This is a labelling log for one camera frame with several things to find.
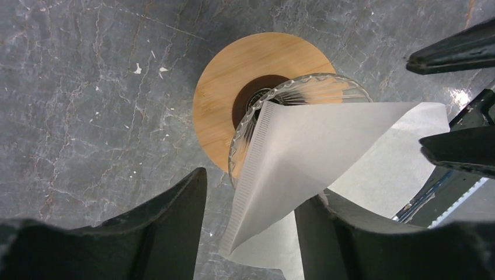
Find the white paper coffee filter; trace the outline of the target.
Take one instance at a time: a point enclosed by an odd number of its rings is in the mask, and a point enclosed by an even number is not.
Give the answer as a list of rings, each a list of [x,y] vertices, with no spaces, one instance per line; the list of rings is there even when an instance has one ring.
[[[296,207],[329,189],[393,218],[434,170],[419,140],[448,131],[441,103],[264,103],[220,254],[302,279]]]

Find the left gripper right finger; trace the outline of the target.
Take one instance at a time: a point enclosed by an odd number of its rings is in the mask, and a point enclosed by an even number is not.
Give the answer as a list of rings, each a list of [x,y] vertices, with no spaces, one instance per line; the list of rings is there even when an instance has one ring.
[[[494,224],[427,229],[377,215],[330,190],[295,209],[306,279],[493,279]]]

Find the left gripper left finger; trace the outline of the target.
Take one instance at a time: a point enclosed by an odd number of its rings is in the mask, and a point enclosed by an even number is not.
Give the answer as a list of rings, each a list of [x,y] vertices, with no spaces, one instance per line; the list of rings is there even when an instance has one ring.
[[[192,279],[207,196],[194,169],[167,191],[97,227],[1,220],[2,279]]]

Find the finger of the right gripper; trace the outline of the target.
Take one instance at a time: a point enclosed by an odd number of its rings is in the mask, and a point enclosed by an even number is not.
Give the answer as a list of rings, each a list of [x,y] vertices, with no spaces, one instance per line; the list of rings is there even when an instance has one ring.
[[[406,69],[420,75],[494,67],[494,19],[485,20],[410,55]]]
[[[494,127],[476,127],[424,137],[421,153],[433,165],[494,178]]]

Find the clear glass dripper cone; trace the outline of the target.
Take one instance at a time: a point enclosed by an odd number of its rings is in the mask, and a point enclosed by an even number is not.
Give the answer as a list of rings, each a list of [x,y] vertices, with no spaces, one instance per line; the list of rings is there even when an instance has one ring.
[[[300,106],[330,103],[370,103],[368,92],[356,81],[336,73],[311,73],[278,83],[281,78],[269,75],[267,85],[255,82],[248,89],[247,101],[235,101],[233,126],[235,133],[228,153],[228,174],[236,188],[257,119],[263,103]]]

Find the round wooden dripper holder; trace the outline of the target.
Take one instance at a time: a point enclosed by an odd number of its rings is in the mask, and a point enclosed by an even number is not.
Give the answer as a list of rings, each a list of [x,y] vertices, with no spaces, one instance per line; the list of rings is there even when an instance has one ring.
[[[255,93],[314,73],[335,70],[320,49],[291,34],[257,33],[223,48],[194,93],[193,124],[203,151],[227,172],[231,140]]]

